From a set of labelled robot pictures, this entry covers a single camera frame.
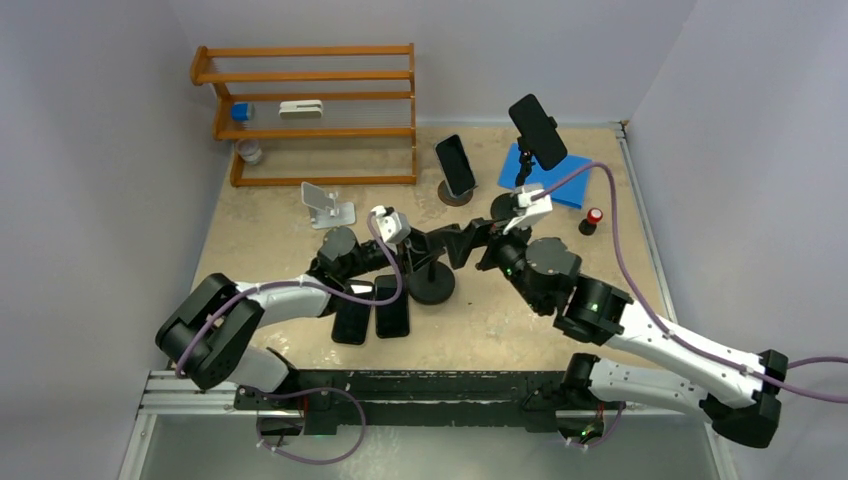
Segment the red black button knob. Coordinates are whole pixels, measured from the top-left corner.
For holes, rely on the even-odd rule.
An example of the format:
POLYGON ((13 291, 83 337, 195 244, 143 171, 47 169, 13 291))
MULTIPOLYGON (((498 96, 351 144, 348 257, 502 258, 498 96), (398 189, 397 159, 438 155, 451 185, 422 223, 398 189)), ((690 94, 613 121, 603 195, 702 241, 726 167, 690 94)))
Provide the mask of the red black button knob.
POLYGON ((584 236, 594 235, 603 216, 604 212, 600 208, 590 208, 578 225, 578 231, 584 236))

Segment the white flat device on rack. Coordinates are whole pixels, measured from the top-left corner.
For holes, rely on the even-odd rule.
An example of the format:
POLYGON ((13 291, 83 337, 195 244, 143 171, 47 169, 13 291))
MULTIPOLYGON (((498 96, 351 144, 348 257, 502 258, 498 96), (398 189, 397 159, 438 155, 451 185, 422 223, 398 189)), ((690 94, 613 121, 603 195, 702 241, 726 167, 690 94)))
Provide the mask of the white flat device on rack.
POLYGON ((318 99, 281 101, 278 114, 281 119, 312 119, 323 116, 323 102, 318 99))

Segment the black tall round-base stand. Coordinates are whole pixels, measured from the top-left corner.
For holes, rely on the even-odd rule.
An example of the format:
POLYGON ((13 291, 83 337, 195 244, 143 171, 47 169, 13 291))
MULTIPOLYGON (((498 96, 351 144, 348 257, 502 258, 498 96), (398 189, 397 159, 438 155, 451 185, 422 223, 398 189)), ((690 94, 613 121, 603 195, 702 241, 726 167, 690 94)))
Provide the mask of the black tall round-base stand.
MULTIPOLYGON (((513 189, 523 186, 526 183, 535 165, 535 152, 528 140, 524 136, 521 136, 517 139, 517 145, 520 151, 520 168, 516 175, 513 189)), ((515 216, 516 205, 517 201, 515 200, 514 192, 497 196, 490 206, 492 219, 501 221, 513 218, 515 216)))

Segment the small clear plastic jar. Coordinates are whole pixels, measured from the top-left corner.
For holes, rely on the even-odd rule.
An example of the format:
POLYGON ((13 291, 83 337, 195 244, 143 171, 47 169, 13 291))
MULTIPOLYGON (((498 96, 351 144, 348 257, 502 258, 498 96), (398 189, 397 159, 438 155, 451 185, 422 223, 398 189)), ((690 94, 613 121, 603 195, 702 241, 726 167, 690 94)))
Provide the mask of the small clear plastic jar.
POLYGON ((263 151, 257 139, 240 139, 234 143, 235 152, 247 164, 258 164, 263 158, 263 151))

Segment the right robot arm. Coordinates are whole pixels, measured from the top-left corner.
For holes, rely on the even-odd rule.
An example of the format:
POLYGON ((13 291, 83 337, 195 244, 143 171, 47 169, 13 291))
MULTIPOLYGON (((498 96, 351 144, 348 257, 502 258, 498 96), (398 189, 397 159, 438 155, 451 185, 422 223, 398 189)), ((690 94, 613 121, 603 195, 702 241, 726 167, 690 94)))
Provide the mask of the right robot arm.
POLYGON ((634 402, 690 414, 720 436, 764 449, 779 426, 778 382, 788 359, 775 350, 749 353, 653 319, 625 291, 581 273, 582 259, 558 237, 533 239, 503 221, 474 219, 435 232, 452 268, 483 249, 476 267, 497 269, 531 310, 579 343, 628 352, 654 363, 627 366, 589 353, 572 356, 561 381, 576 407, 634 402))

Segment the black phone from silver stand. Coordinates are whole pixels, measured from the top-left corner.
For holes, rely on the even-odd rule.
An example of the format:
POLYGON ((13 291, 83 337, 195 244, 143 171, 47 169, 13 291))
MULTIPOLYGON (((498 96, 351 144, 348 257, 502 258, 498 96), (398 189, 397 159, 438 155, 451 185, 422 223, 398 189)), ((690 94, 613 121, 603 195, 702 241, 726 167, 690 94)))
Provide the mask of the black phone from silver stand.
MULTIPOLYGON (((344 292, 359 300, 372 301, 374 284, 369 281, 351 280, 345 286, 344 292)), ((331 339, 339 344, 363 345, 367 337, 371 309, 371 305, 340 299, 331 329, 331 339)))

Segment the blue foam mat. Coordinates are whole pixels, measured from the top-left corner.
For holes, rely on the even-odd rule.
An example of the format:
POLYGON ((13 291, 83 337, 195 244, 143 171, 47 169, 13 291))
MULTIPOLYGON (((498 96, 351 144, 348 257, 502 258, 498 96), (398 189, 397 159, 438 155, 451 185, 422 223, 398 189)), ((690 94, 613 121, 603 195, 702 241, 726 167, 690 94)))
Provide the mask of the blue foam mat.
MULTIPOLYGON (((516 187, 515 180, 520 171, 520 154, 518 144, 512 143, 507 151, 506 159, 498 177, 497 185, 499 187, 507 190, 512 190, 516 187)), ((592 160, 589 158, 569 154, 554 169, 549 171, 543 170, 538 165, 534 165, 530 175, 526 179, 526 184, 539 183, 544 188, 548 188, 560 179, 591 162, 592 160)), ((554 191, 551 194, 552 201, 581 210, 584 206, 589 177, 590 171, 583 171, 574 179, 554 191)))

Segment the phone on tall stand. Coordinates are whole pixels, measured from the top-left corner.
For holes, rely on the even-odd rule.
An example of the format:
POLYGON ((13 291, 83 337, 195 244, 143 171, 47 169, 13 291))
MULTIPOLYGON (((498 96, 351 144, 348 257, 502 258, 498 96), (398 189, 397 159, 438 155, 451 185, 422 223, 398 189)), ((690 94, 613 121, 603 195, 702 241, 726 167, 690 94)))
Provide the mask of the phone on tall stand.
POLYGON ((508 109, 508 114, 520 134, 519 143, 530 152, 541 168, 550 171, 568 155, 560 137, 556 120, 542 108, 534 94, 527 94, 508 109))

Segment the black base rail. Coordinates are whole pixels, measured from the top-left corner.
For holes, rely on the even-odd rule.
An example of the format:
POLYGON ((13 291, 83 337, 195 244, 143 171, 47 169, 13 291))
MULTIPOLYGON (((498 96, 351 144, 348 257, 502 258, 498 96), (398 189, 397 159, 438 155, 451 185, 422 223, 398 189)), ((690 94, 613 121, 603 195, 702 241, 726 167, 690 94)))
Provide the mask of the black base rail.
POLYGON ((563 421, 599 404, 569 387, 563 371, 307 370, 284 387, 305 399, 273 399, 240 387, 238 410, 301 408, 308 435, 340 426, 513 427, 556 433, 563 421))

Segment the orange wooden rack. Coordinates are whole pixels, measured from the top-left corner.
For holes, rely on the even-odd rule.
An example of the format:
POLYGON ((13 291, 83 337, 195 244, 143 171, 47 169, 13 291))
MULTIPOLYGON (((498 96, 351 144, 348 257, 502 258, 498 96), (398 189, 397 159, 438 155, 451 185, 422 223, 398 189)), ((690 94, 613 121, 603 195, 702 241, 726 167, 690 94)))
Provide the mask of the orange wooden rack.
POLYGON ((233 152, 233 187, 414 185, 413 43, 197 48, 190 81, 216 99, 215 140, 258 142, 270 166, 233 152))

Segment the silver folding phone stand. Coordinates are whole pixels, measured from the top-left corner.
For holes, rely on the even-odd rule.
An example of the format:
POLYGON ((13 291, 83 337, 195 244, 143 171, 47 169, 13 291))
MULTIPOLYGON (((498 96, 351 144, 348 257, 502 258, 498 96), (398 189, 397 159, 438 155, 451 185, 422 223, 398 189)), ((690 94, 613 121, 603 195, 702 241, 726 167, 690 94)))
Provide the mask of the silver folding phone stand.
POLYGON ((302 182, 301 202, 309 212, 310 225, 315 230, 353 225, 356 222, 352 202, 339 202, 337 192, 328 192, 316 185, 302 182))

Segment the blue white small box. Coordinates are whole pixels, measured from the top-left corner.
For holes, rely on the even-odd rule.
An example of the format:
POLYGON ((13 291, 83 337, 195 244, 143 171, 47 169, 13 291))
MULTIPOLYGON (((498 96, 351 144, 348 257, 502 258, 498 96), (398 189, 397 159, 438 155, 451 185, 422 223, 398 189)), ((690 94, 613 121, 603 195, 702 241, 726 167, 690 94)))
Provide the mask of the blue white small box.
POLYGON ((235 102, 230 108, 230 118, 237 123, 248 122, 255 116, 252 102, 235 102))

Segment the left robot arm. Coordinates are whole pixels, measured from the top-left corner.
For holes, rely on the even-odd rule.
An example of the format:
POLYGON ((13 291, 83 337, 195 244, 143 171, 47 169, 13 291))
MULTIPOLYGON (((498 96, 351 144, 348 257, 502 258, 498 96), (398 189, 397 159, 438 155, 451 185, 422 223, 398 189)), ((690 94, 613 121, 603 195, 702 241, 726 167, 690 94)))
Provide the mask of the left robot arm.
POLYGON ((238 283, 207 276, 161 326, 156 346, 180 378, 208 390, 224 381, 259 389, 272 408, 297 399, 294 368, 283 357, 250 347, 267 323, 322 318, 345 304, 392 311, 407 301, 412 270, 447 252, 436 233, 411 230, 398 244, 378 230, 361 243, 348 227, 329 230, 306 273, 288 280, 238 283))

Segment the phone on wooden puck stand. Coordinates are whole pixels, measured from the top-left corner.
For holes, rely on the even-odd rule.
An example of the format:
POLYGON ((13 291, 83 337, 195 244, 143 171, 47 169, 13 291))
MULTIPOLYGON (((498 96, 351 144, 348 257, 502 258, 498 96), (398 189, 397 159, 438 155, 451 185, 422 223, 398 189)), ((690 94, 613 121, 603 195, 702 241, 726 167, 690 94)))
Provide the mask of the phone on wooden puck stand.
POLYGON ((453 134, 438 142, 434 151, 447 182, 454 195, 475 189, 477 181, 465 152, 461 138, 453 134))

